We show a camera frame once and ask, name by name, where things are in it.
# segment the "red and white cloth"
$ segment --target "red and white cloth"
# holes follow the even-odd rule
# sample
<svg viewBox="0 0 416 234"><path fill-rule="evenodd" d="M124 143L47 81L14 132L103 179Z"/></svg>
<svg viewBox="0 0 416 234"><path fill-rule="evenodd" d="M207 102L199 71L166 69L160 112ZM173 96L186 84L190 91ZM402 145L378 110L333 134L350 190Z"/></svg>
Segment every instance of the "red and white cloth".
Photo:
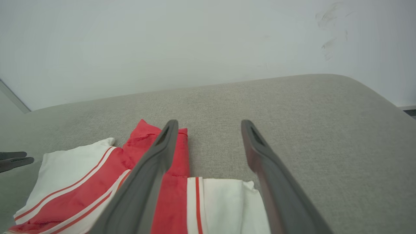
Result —
<svg viewBox="0 0 416 234"><path fill-rule="evenodd" d="M26 205L6 234L84 234L100 216L161 130L141 120L123 148L107 138L45 154ZM153 234L266 233L267 216L253 183L189 177L187 129L180 129L163 176Z"/></svg>

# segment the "red fabric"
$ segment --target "red fabric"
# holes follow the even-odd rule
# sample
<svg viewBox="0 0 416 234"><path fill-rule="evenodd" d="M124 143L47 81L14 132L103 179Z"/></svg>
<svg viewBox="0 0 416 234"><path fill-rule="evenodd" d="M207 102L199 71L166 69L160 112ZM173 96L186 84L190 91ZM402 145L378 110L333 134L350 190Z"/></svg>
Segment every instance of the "red fabric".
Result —
<svg viewBox="0 0 416 234"><path fill-rule="evenodd" d="M115 148L104 165L78 188L54 198L26 223L12 226L17 233L38 234L69 219L104 194L127 169L133 169L161 130L141 120L123 148ZM187 233L186 180L189 177L187 129L180 129L173 163L162 179L152 233Z"/></svg>

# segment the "gray trim strip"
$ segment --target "gray trim strip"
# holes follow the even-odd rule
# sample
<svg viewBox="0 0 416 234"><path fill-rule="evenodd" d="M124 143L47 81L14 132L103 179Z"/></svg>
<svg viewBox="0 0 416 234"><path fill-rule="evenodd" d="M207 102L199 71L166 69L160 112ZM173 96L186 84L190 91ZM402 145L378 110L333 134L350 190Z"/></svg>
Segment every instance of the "gray trim strip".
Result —
<svg viewBox="0 0 416 234"><path fill-rule="evenodd" d="M24 114L30 112L30 109L0 80L0 91L2 91Z"/></svg>

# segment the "gray fabric surface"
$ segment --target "gray fabric surface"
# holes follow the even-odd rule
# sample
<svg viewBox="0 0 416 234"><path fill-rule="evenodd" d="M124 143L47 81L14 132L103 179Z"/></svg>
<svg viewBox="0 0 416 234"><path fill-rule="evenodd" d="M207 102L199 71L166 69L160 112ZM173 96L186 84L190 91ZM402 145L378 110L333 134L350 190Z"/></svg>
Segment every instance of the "gray fabric surface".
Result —
<svg viewBox="0 0 416 234"><path fill-rule="evenodd" d="M143 118L188 128L192 176L258 180L240 133L250 119L335 233L416 233L416 122L353 79L302 75L113 97L31 112L1 127L0 151L30 166L0 174L0 229L13 224L42 155L115 137Z"/></svg>

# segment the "cloth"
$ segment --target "cloth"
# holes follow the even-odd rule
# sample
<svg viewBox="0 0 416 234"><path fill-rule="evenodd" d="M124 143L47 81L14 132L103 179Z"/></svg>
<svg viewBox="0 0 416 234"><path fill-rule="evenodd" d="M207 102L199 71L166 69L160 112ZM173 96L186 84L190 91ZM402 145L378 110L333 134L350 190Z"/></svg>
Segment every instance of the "cloth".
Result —
<svg viewBox="0 0 416 234"><path fill-rule="evenodd" d="M253 181L188 178L188 234L269 234Z"/></svg>
<svg viewBox="0 0 416 234"><path fill-rule="evenodd" d="M87 233L160 129L141 120L118 148L114 138L45 154L26 205L6 233ZM172 166L164 175L152 233L186 233L187 129L180 129Z"/></svg>

